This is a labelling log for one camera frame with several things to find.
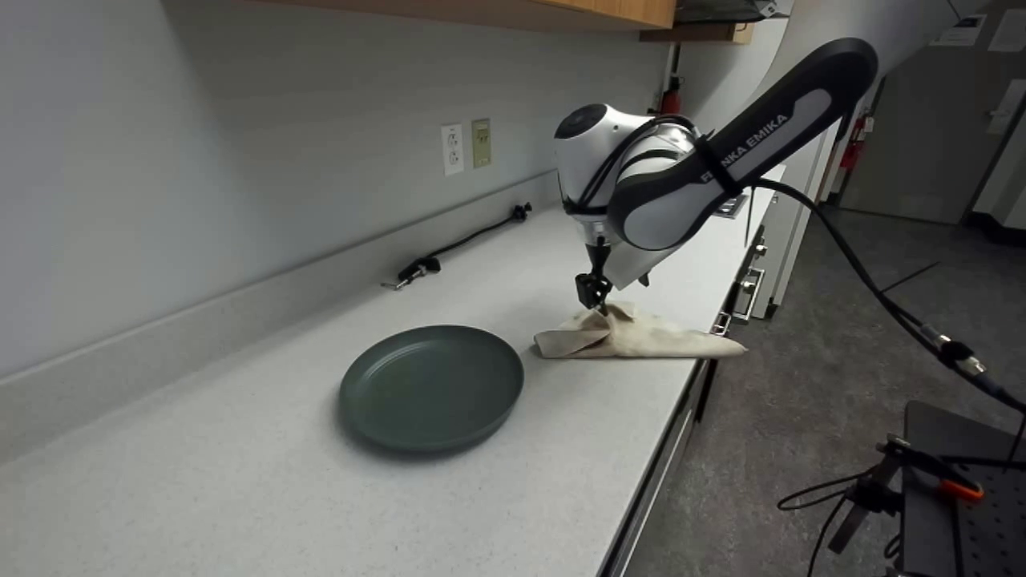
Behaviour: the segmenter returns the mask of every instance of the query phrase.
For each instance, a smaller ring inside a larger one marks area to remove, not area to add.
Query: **electrical outlet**
[[[442,124],[442,168],[457,177],[468,168],[468,151],[463,146],[463,124]]]
[[[474,170],[490,168],[490,119],[472,123],[472,158],[474,158]]]

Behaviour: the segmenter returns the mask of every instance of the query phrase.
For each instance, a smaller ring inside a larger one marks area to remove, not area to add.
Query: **countertop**
[[[770,192],[757,196],[753,229]],[[747,210],[708,220],[626,300],[708,330],[747,254]],[[0,467],[0,575],[595,575],[694,363],[546,363],[576,310],[581,229],[505,230],[442,276],[365,293],[163,384]],[[337,423],[346,366],[425,326],[483,326],[527,366],[496,436],[450,459],[387,459]]]

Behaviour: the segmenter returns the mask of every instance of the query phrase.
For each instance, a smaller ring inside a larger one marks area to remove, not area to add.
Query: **white cloth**
[[[747,350],[720,335],[678,330],[629,306],[605,306],[605,315],[576,315],[576,326],[540,335],[536,352],[546,361],[726,361]]]

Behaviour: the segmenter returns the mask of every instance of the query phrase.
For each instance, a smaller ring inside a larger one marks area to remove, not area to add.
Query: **dark green plate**
[[[346,428],[397,452],[452,452],[502,429],[520,398],[520,355],[474,326],[421,326],[363,352],[344,379]]]

